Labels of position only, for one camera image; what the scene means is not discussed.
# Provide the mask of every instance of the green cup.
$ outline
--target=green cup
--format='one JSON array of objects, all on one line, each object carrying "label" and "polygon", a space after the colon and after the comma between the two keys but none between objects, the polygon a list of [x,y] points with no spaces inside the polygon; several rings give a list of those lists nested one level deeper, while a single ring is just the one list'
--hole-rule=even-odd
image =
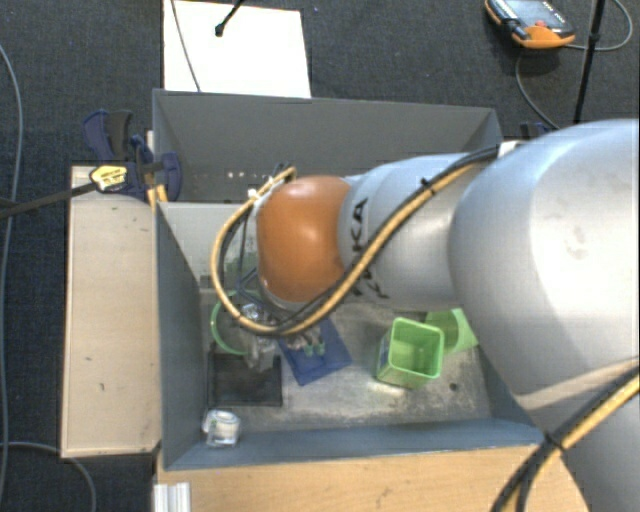
[{"label": "green cup", "polygon": [[478,340],[473,334],[462,309],[429,313],[424,322],[442,330],[445,355],[462,352],[478,344]]},{"label": "green cup", "polygon": [[380,342],[376,377],[382,382],[417,389],[440,376],[442,331],[407,318],[396,318]]}]

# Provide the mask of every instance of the gray box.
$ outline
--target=gray box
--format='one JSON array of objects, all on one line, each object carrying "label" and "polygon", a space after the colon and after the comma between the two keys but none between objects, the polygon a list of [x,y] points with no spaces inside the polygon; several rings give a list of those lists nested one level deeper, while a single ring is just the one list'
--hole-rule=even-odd
[{"label": "gray box", "polygon": [[155,91],[153,109],[156,154],[177,151],[184,171],[180,202],[161,204],[156,215],[166,469],[540,441],[478,348],[449,356],[441,377],[420,390],[375,380],[377,344],[397,312],[349,302],[332,320],[353,364],[299,387],[283,360],[283,407],[234,407],[244,427],[239,443],[208,448],[200,426],[211,343],[206,320],[215,297],[201,285],[213,239],[233,203],[258,184],[252,180],[282,161],[303,175],[347,175],[418,154],[498,144],[501,135],[495,113],[482,108]]}]

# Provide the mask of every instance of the blue sponge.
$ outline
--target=blue sponge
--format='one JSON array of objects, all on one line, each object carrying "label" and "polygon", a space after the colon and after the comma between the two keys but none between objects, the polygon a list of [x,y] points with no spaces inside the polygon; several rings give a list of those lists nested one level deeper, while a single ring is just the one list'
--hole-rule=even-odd
[{"label": "blue sponge", "polygon": [[290,350],[283,340],[280,349],[289,362],[293,376],[300,386],[321,379],[352,363],[349,351],[338,331],[329,319],[320,322],[320,336],[324,342],[324,354],[308,356],[304,350]]}]

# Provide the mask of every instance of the blue clamp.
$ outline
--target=blue clamp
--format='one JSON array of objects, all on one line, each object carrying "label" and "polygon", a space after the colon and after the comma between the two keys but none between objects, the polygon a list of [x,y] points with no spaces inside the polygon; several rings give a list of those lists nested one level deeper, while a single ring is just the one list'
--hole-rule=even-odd
[{"label": "blue clamp", "polygon": [[131,112],[125,110],[111,113],[98,110],[82,123],[85,143],[100,163],[117,164],[123,175],[114,184],[101,183],[98,190],[146,201],[149,189],[164,185],[169,201],[176,201],[182,187],[178,155],[173,151],[164,153],[159,162],[154,162],[153,152],[142,136],[135,134],[129,138],[131,117]]}]

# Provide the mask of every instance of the yellow cable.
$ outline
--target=yellow cable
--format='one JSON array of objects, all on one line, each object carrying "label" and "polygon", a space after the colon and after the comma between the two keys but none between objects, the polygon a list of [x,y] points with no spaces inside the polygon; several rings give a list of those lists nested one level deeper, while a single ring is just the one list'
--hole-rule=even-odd
[{"label": "yellow cable", "polygon": [[248,212],[251,209],[251,207],[255,204],[255,202],[261,197],[263,197],[265,194],[267,194],[275,185],[285,180],[294,179],[295,176],[296,176],[296,168],[288,167],[287,169],[282,171],[280,174],[278,174],[275,178],[273,178],[273,180],[270,180],[267,183],[265,183],[252,197],[249,198],[249,200],[246,203],[244,203],[238,210],[236,210],[236,212],[227,220],[227,222],[224,223],[224,225],[218,232],[218,235],[216,236],[216,239],[213,243],[213,249],[211,251],[211,260],[210,260],[211,280],[213,282],[213,287],[216,290],[218,300],[222,302],[227,312],[238,323],[240,323],[241,325],[246,325],[247,323],[254,324],[254,327],[253,327],[254,331],[260,331],[265,334],[272,332],[274,328],[271,326],[266,326],[256,322],[252,322],[248,318],[242,316],[242,313],[238,311],[238,309],[229,299],[229,296],[227,295],[226,291],[222,286],[222,283],[220,282],[220,276],[218,275],[218,257],[220,256],[222,242],[224,241],[226,234],[229,232],[231,227],[236,223],[236,221],[240,219],[246,212]]},{"label": "yellow cable", "polygon": [[[376,238],[373,239],[371,244],[362,254],[360,261],[349,271],[345,280],[336,289],[336,291],[333,292],[333,294],[327,299],[327,301],[325,301],[325,303],[322,304],[322,306],[320,306],[320,308],[318,308],[318,310],[313,314],[311,314],[307,319],[287,329],[281,334],[283,336],[290,336],[290,335],[302,332],[305,329],[308,329],[309,327],[311,327],[315,322],[320,320],[326,313],[331,311],[344,298],[344,296],[347,293],[349,293],[349,290],[351,290],[355,282],[360,278],[362,273],[373,261],[377,253],[382,248],[382,246],[387,242],[387,240],[396,231],[396,229],[398,229],[398,227],[407,218],[409,218],[418,208],[423,206],[436,193],[440,192],[442,189],[444,189],[445,187],[453,183],[460,176],[462,176],[463,174],[468,172],[470,169],[473,169],[475,167],[476,167],[476,164],[473,163],[473,164],[469,164],[464,167],[461,167],[460,169],[457,169],[451,174],[448,174],[444,178],[435,182],[430,188],[425,189],[421,194],[419,194],[412,201],[407,203],[398,213],[396,213],[396,215],[394,215],[394,217],[389,222],[387,222],[387,224],[384,225],[380,233],[378,233]],[[271,187],[275,185],[275,183],[277,183],[278,181],[282,181],[283,179],[286,179],[288,177],[287,175],[281,178],[282,174],[278,175],[274,179],[272,184],[268,183],[267,185],[263,186],[253,198],[249,199],[249,201],[247,201],[244,205],[242,205],[240,209],[238,209],[236,213],[231,216],[231,218],[223,225],[222,229],[218,233],[218,236],[214,243],[213,251],[211,253],[211,276],[212,276],[213,286],[216,290],[216,293],[218,294],[218,298],[224,304],[225,308],[227,308],[227,311],[234,318],[234,320],[236,320],[240,325],[258,334],[274,334],[278,331],[278,327],[259,324],[242,316],[242,313],[240,313],[240,311],[238,311],[238,309],[231,303],[231,301],[229,300],[229,298],[227,297],[224,291],[222,283],[220,283],[218,272],[217,272],[217,260],[220,254],[220,246],[222,245],[222,241],[224,240],[224,237],[229,231],[229,229],[231,228],[231,226],[233,226],[233,224],[240,217],[242,217],[242,215],[249,208],[251,208],[251,206],[253,206],[253,204],[255,203],[255,201],[258,200],[259,197],[262,197],[266,192],[268,192],[271,189]]]},{"label": "yellow cable", "polygon": [[[622,386],[616,390],[613,395],[604,400],[600,405],[591,411],[585,418],[580,421],[567,435],[565,435],[559,442],[560,446],[564,450],[569,450],[575,446],[581,439],[587,434],[593,431],[598,425],[606,420],[611,414],[617,411],[620,407],[626,404],[640,391],[640,379],[638,375],[634,375],[631,379],[625,382]],[[539,469],[534,475],[531,482],[531,490],[533,490],[533,484],[535,480],[547,469],[552,462],[562,455],[560,448],[554,448],[549,455],[540,463]],[[520,494],[520,485],[514,487],[511,495],[505,502],[503,510],[516,510],[517,496]]]},{"label": "yellow cable", "polygon": [[150,188],[147,190],[147,201],[149,202],[149,206],[151,207],[151,212],[156,213],[156,189]]},{"label": "yellow cable", "polygon": [[169,196],[167,196],[167,189],[164,185],[158,185],[156,187],[156,193],[158,194],[158,201],[162,203],[169,202]]}]

